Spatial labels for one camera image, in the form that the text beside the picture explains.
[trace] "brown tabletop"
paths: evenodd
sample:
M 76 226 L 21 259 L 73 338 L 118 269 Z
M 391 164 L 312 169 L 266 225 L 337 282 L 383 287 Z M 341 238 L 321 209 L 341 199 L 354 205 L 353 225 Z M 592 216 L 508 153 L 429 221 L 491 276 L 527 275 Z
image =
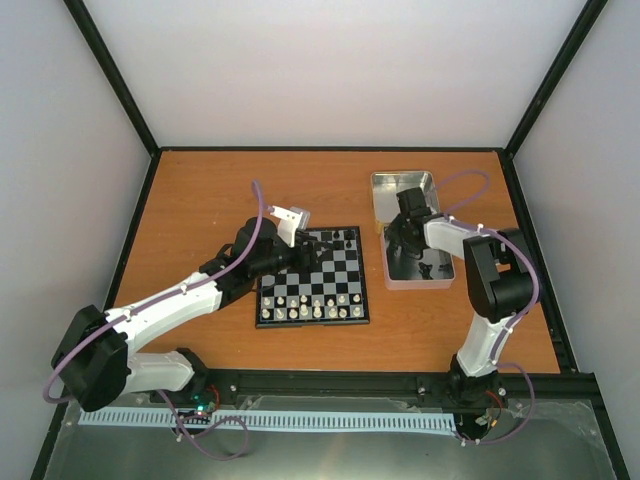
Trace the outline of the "brown tabletop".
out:
M 492 228 L 516 226 L 492 152 L 165 152 L 116 306 L 178 283 L 233 242 L 257 214 L 250 187 L 257 178 L 269 204 L 309 210 L 309 226 L 360 226 L 371 323 L 257 330 L 251 293 L 168 332 L 145 351 L 189 347 L 211 368 L 447 371 L 473 314 L 464 264 L 456 259 L 456 280 L 448 290 L 387 290 L 370 177 L 377 171 L 427 170 L 437 184 L 470 168 L 486 171 L 492 184 L 456 217 Z M 482 183 L 481 177 L 468 176 L 443 187 L 441 207 L 466 198 Z M 539 305 L 520 323 L 501 360 L 517 361 L 530 372 L 559 371 Z

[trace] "purple hose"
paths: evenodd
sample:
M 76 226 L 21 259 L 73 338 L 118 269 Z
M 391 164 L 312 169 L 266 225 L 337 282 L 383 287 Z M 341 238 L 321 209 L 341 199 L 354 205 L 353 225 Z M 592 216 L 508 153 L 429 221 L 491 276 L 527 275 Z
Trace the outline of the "purple hose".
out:
M 171 403 L 171 400 L 169 400 L 169 397 L 167 396 L 167 394 L 164 393 L 162 390 L 156 390 L 156 392 L 167 403 L 167 406 L 169 407 L 169 410 L 171 410 L 171 413 L 173 414 L 173 416 L 176 419 L 176 425 L 177 425 L 178 429 L 184 435 L 184 438 L 186 438 L 187 441 L 189 441 L 189 443 L 191 443 L 191 445 L 196 447 L 196 449 L 200 453 L 202 453 L 203 455 L 206 455 L 209 458 L 212 458 L 214 460 L 219 460 L 219 461 L 233 460 L 233 459 L 238 458 L 241 455 L 244 455 L 246 453 L 247 448 L 249 447 L 249 428 L 247 427 L 247 424 L 244 422 L 244 420 L 242 420 L 242 418 L 234 416 L 234 415 L 230 415 L 228 417 L 221 418 L 217 422 L 215 422 L 215 423 L 211 424 L 209 427 L 207 427 L 206 430 L 204 430 L 204 431 L 202 431 L 202 432 L 200 432 L 197 435 L 194 435 L 192 437 L 191 434 L 189 433 L 189 430 L 187 430 L 187 427 L 184 425 L 183 420 L 180 418 L 180 414 L 178 413 L 176 408 L 173 406 L 173 403 Z M 240 448 L 240 450 L 238 450 L 236 453 L 234 453 L 232 455 L 229 455 L 229 456 L 226 456 L 226 457 L 220 457 L 218 455 L 214 455 L 213 453 L 206 451 L 195 440 L 198 437 L 204 437 L 206 435 L 209 435 L 211 432 L 213 432 L 213 430 L 216 427 L 222 425 L 223 423 L 229 423 L 229 422 L 236 422 L 238 425 L 240 425 L 242 427 L 242 430 L 244 430 L 244 443 L 242 444 L 242 447 Z
M 515 327 L 518 324 L 518 322 L 522 319 L 522 317 L 524 317 L 527 313 L 529 313 L 529 311 L 531 311 L 533 306 L 538 301 L 538 296 L 540 294 L 540 282 L 538 281 L 538 276 L 536 275 L 536 271 L 535 271 L 535 268 L 533 267 L 533 264 L 531 263 L 531 261 L 529 261 L 526 255 L 522 253 L 518 247 L 516 247 L 513 243 L 511 243 L 509 240 L 507 240 L 505 237 L 500 235 L 495 230 L 492 230 L 490 228 L 478 229 L 478 227 L 475 225 L 461 222 L 459 220 L 454 219 L 453 217 L 446 217 L 446 218 L 449 222 L 451 222 L 453 225 L 456 225 L 457 227 L 464 228 L 471 232 L 478 231 L 479 233 L 490 235 L 496 238 L 497 240 L 499 240 L 500 242 L 504 243 L 507 246 L 507 248 L 509 248 L 509 250 L 511 250 L 514 253 L 514 255 L 518 257 L 518 259 L 524 264 L 524 266 L 527 268 L 529 272 L 529 275 L 531 276 L 531 282 L 533 283 L 533 292 L 531 293 L 531 300 L 529 300 L 529 303 L 527 303 L 527 305 L 522 310 L 516 313 L 505 324 L 505 329 L 503 329 L 498 334 L 498 339 L 493 344 L 493 347 L 491 347 L 491 352 L 489 354 L 489 357 L 491 361 L 495 362 L 497 360 L 496 356 L 497 356 L 498 348 L 500 347 L 500 344 L 504 340 L 504 337 L 507 335 L 507 329 L 511 329 Z
M 258 217 L 256 219 L 256 226 L 253 229 L 253 233 L 251 234 L 251 238 L 249 239 L 249 243 L 247 244 L 246 248 L 243 250 L 243 252 L 238 256 L 238 258 L 236 258 L 231 265 L 229 265 L 227 268 L 220 270 L 219 272 L 214 273 L 213 275 L 211 275 L 210 277 L 204 278 L 198 282 L 192 283 L 187 285 L 187 291 L 193 290 L 194 288 L 198 288 L 201 287 L 202 285 L 205 285 L 209 282 L 213 282 L 216 279 L 220 278 L 221 276 L 223 276 L 224 274 L 230 272 L 231 270 L 233 270 L 234 268 L 236 268 L 238 266 L 238 264 L 240 262 L 242 262 L 247 255 L 249 255 L 249 252 L 251 251 L 251 249 L 253 248 L 254 243 L 256 242 L 256 239 L 258 238 L 258 234 L 260 233 L 260 226 L 262 225 L 262 215 L 263 215 L 263 211 L 266 208 L 266 205 L 264 203 L 264 197 L 262 195 L 262 187 L 260 186 L 260 182 L 258 182 L 258 180 L 253 180 L 251 182 L 251 190 L 253 191 L 253 194 L 255 195 L 255 197 L 258 199 L 258 204 L 259 204 L 259 209 L 258 209 Z M 155 297 L 151 300 L 149 300 L 146 303 L 143 303 L 141 305 L 138 305 L 137 307 L 133 308 L 131 310 L 131 315 L 136 315 L 139 314 L 143 311 L 145 311 L 146 309 L 164 301 L 167 300 L 168 298 L 171 297 L 175 297 L 176 295 L 182 294 L 182 290 L 180 288 L 176 288 L 174 290 L 171 290 L 169 292 L 163 293 L 162 295 L 159 295 L 158 297 Z M 103 333 L 105 333 L 107 330 L 109 330 L 110 328 L 115 327 L 116 325 L 124 322 L 127 319 L 127 317 L 125 315 L 121 315 L 118 318 L 116 318 L 115 320 L 103 325 L 102 327 L 100 327 L 99 329 L 97 329 L 95 332 L 93 332 L 91 335 L 87 336 L 87 338 L 85 338 L 84 340 L 82 340 L 78 345 L 76 345 L 73 349 L 71 349 L 71 351 L 62 359 L 60 360 L 60 362 L 55 366 L 55 368 L 53 369 L 53 372 L 51 372 L 51 376 L 49 377 L 49 379 L 47 380 L 47 383 L 45 384 L 43 390 L 42 390 L 42 398 L 44 398 L 45 402 L 47 403 L 65 403 L 65 402 L 69 402 L 71 400 L 73 400 L 72 396 L 67 396 L 67 397 L 62 397 L 62 398 L 54 398 L 51 396 L 51 386 L 53 385 L 53 383 L 56 381 L 56 378 L 58 378 L 58 376 L 60 375 L 60 372 L 62 372 L 62 370 L 65 369 L 65 367 L 67 365 L 69 365 L 69 363 L 71 362 L 71 360 L 73 360 L 75 358 L 76 355 L 78 355 L 78 353 L 80 353 L 87 345 L 89 345 L 91 342 L 93 342 L 96 338 L 98 338 L 100 335 L 102 335 Z
M 480 190 L 478 190 L 476 193 L 474 193 L 473 195 L 471 195 L 469 198 L 466 198 L 465 200 L 462 200 L 461 202 L 456 203 L 455 205 L 453 205 L 452 207 L 447 208 L 444 213 L 445 214 L 450 214 L 451 212 L 464 207 L 465 205 L 468 205 L 469 203 L 473 202 L 474 200 L 476 200 L 477 198 L 479 198 L 480 196 L 484 195 L 485 192 L 487 190 L 489 190 L 489 185 L 491 185 L 491 179 L 489 178 L 489 175 L 487 174 L 487 172 L 483 172 L 482 170 L 463 170 L 462 172 L 458 172 L 454 175 L 451 175 L 450 177 L 445 178 L 443 181 L 438 182 L 438 184 L 436 185 L 436 191 L 440 190 L 442 187 L 444 187 L 447 183 L 452 182 L 453 180 L 456 180 L 460 177 L 464 177 L 467 175 L 480 175 L 482 177 L 484 177 L 485 182 L 484 185 L 482 186 L 482 188 Z
M 478 441 L 478 445 L 497 445 L 497 444 L 502 443 L 502 442 L 504 442 L 506 440 L 509 440 L 514 435 L 516 435 L 518 432 L 520 432 L 527 425 L 527 423 L 529 423 L 529 420 L 531 420 L 531 418 L 533 418 L 533 412 L 535 411 L 535 407 L 536 407 L 536 394 L 535 394 L 535 391 L 533 390 L 533 383 L 531 382 L 531 378 L 529 378 L 529 375 L 527 374 L 527 372 L 525 372 L 524 368 L 522 368 L 517 363 L 499 363 L 497 365 L 497 367 L 498 368 L 517 368 L 518 370 L 520 370 L 520 373 L 522 373 L 522 376 L 524 377 L 525 381 L 527 382 L 527 387 L 529 388 L 529 397 L 530 397 L 531 403 L 529 405 L 529 411 L 527 412 L 526 417 L 524 417 L 524 420 L 522 421 L 522 423 L 520 425 L 518 425 L 516 428 L 514 428 L 512 431 L 510 431 L 506 435 L 504 435 L 504 436 L 502 436 L 500 438 L 496 438 L 495 440 L 480 440 L 480 441 Z M 456 432 L 455 435 L 458 438 L 458 440 L 461 440 L 463 442 L 465 441 L 465 439 L 463 439 L 458 434 L 458 432 Z

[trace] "purple cable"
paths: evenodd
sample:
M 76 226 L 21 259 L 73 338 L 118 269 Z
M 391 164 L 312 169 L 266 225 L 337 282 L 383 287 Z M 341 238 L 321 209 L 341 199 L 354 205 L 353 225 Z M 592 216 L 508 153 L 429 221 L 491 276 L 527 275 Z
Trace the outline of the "purple cable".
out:
M 451 175 L 450 177 L 445 178 L 442 182 L 439 182 L 436 185 L 436 191 L 440 190 L 442 187 L 444 187 L 447 183 L 452 182 L 453 180 L 456 180 L 460 177 L 464 177 L 467 175 L 480 175 L 481 177 L 484 177 L 485 182 L 484 185 L 482 186 L 482 188 L 480 190 L 478 190 L 476 193 L 474 193 L 473 195 L 471 195 L 469 198 L 462 200 L 461 202 L 456 203 L 455 205 L 453 205 L 452 207 L 447 208 L 444 213 L 445 214 L 450 214 L 451 212 L 464 207 L 465 205 L 468 205 L 469 203 L 473 202 L 474 200 L 476 200 L 478 197 L 482 196 L 485 194 L 485 192 L 487 190 L 489 190 L 489 185 L 491 185 L 491 179 L 489 178 L 489 174 L 487 174 L 487 172 L 483 172 L 482 170 L 463 170 L 462 172 L 458 172 L 454 175 Z
M 262 212 L 266 208 L 266 205 L 264 203 L 264 197 L 262 195 L 262 187 L 260 186 L 260 182 L 258 182 L 258 180 L 253 180 L 251 182 L 251 190 L 253 191 L 253 194 L 258 199 L 259 209 L 258 209 L 258 217 L 256 219 L 256 226 L 253 229 L 253 233 L 251 234 L 251 238 L 249 239 L 249 243 L 247 244 L 246 248 L 242 251 L 242 253 L 238 256 L 238 258 L 236 258 L 227 268 L 214 273 L 210 277 L 206 277 L 198 282 L 187 285 L 187 291 L 193 290 L 194 288 L 198 288 L 209 282 L 215 281 L 216 279 L 220 278 L 224 274 L 236 268 L 238 264 L 240 264 L 240 262 L 242 262 L 246 258 L 246 256 L 249 255 L 249 252 L 253 248 L 253 245 L 256 242 L 256 239 L 258 238 L 258 234 L 260 233 L 260 226 L 262 225 Z M 146 310 L 147 308 L 150 308 L 164 300 L 167 300 L 168 298 L 175 297 L 176 295 L 179 295 L 179 294 L 182 294 L 182 290 L 180 288 L 176 288 L 175 290 L 171 290 L 169 292 L 163 293 L 162 295 L 159 295 L 158 297 L 153 298 L 148 302 L 133 308 L 131 310 L 131 315 L 133 316 L 133 315 L 139 314 L 144 310 Z M 53 383 L 56 381 L 56 378 L 58 378 L 58 376 L 60 375 L 60 372 L 62 372 L 62 370 L 64 370 L 66 366 L 69 365 L 71 360 L 73 360 L 76 357 L 76 355 L 78 355 L 78 353 L 80 353 L 87 345 L 89 345 L 91 342 L 93 342 L 96 338 L 98 338 L 100 335 L 105 333 L 110 328 L 115 327 L 116 325 L 124 322 L 125 320 L 127 320 L 127 317 L 125 315 L 120 315 L 115 320 L 109 323 L 106 323 L 105 325 L 97 329 L 95 332 L 91 333 L 91 335 L 87 336 L 87 338 L 82 340 L 78 345 L 76 345 L 73 349 L 71 349 L 71 351 L 62 360 L 60 360 L 60 362 L 58 362 L 58 364 L 53 369 L 53 372 L 51 372 L 51 376 L 47 380 L 47 383 L 45 384 L 42 390 L 42 398 L 44 398 L 45 402 L 65 403 L 73 400 L 73 396 L 71 395 L 62 397 L 62 398 L 54 398 L 51 396 L 51 387 Z
M 156 392 L 158 392 L 158 395 L 160 395 L 162 397 L 162 399 L 167 403 L 167 406 L 169 407 L 169 410 L 171 410 L 171 413 L 173 414 L 173 416 L 176 419 L 176 426 L 180 429 L 180 431 L 182 432 L 182 434 L 184 435 L 184 438 L 187 439 L 187 441 L 189 441 L 189 443 L 191 443 L 191 445 L 193 445 L 200 453 L 202 453 L 203 455 L 206 455 L 209 458 L 212 458 L 214 460 L 219 460 L 219 461 L 227 461 L 227 460 L 233 460 L 235 458 L 240 457 L 241 455 L 244 455 L 247 452 L 247 448 L 249 447 L 249 428 L 247 427 L 247 424 L 244 422 L 244 420 L 242 420 L 242 418 L 238 417 L 238 416 L 234 416 L 234 415 L 230 415 L 228 417 L 223 417 L 220 420 L 218 420 L 217 422 L 211 424 L 209 427 L 206 428 L 206 430 L 198 433 L 197 435 L 194 435 L 193 437 L 191 436 L 191 434 L 189 433 L 189 430 L 187 430 L 187 427 L 184 425 L 183 420 L 180 418 L 180 414 L 178 413 L 178 411 L 176 410 L 176 408 L 173 406 L 173 403 L 171 403 L 171 400 L 169 400 L 169 397 L 167 396 L 166 393 L 164 393 L 164 391 L 162 390 L 156 390 Z M 226 457 L 220 457 L 218 455 L 215 455 L 211 452 L 206 451 L 195 439 L 196 438 L 200 438 L 200 437 L 204 437 L 206 435 L 209 435 L 211 432 L 213 432 L 213 430 L 222 425 L 223 423 L 229 423 L 229 422 L 236 422 L 238 425 L 240 425 L 242 427 L 242 430 L 244 430 L 244 443 L 242 444 L 242 447 L 240 448 L 240 450 L 238 450 L 236 453 L 226 456 Z
M 497 445 L 497 444 L 502 443 L 502 442 L 504 442 L 506 440 L 509 440 L 514 435 L 516 435 L 518 432 L 520 432 L 527 425 L 527 423 L 529 423 L 529 420 L 531 420 L 531 418 L 533 418 L 533 412 L 534 412 L 535 407 L 536 407 L 536 394 L 535 394 L 535 391 L 533 390 L 533 383 L 531 382 L 531 378 L 529 378 L 529 374 L 527 374 L 527 372 L 525 372 L 524 368 L 522 368 L 517 363 L 499 363 L 497 365 L 497 367 L 498 368 L 517 368 L 518 370 L 520 370 L 520 373 L 522 374 L 522 376 L 524 377 L 525 381 L 527 382 L 527 387 L 529 388 L 529 397 L 531 399 L 531 403 L 529 405 L 529 411 L 527 412 L 527 415 L 524 417 L 524 420 L 522 421 L 522 423 L 520 425 L 518 425 L 516 428 L 511 430 L 506 435 L 503 435 L 500 438 L 496 438 L 495 440 L 479 440 L 478 441 L 478 445 Z M 458 440 L 463 441 L 463 442 L 465 441 L 465 439 L 462 438 L 458 434 L 458 432 L 455 432 L 455 436 L 458 438 Z
M 451 222 L 453 225 L 456 225 L 457 227 L 464 228 L 464 229 L 469 230 L 471 232 L 478 231 L 479 233 L 484 233 L 484 234 L 490 235 L 490 236 L 496 238 L 497 240 L 499 240 L 500 242 L 502 242 L 524 264 L 524 266 L 527 268 L 527 270 L 529 272 L 529 275 L 531 276 L 531 282 L 533 283 L 533 292 L 531 293 L 531 300 L 529 300 L 529 303 L 527 303 L 527 305 L 522 310 L 520 310 L 518 313 L 516 313 L 505 324 L 505 328 L 498 334 L 498 338 L 497 338 L 496 342 L 493 344 L 493 347 L 491 347 L 491 352 L 489 354 L 489 357 L 490 357 L 491 361 L 496 361 L 497 360 L 496 356 L 497 356 L 498 348 L 500 347 L 500 344 L 504 340 L 504 337 L 507 335 L 507 330 L 515 327 L 518 324 L 518 322 L 522 319 L 522 317 L 524 317 L 527 313 L 529 313 L 529 311 L 531 311 L 533 306 L 538 301 L 538 295 L 540 294 L 540 282 L 538 281 L 538 276 L 536 275 L 536 271 L 535 271 L 535 268 L 533 267 L 533 264 L 529 261 L 529 259 L 526 257 L 526 255 L 524 253 L 522 253 L 520 251 L 520 249 L 518 247 L 516 247 L 512 242 L 507 240 L 505 237 L 500 235 L 495 230 L 492 230 L 490 228 L 480 228 L 480 229 L 478 229 L 478 227 L 475 226 L 475 225 L 471 225 L 469 223 L 461 222 L 461 221 L 456 220 L 456 219 L 454 219 L 452 217 L 445 216 L 445 218 L 447 218 L 447 220 L 449 222 Z

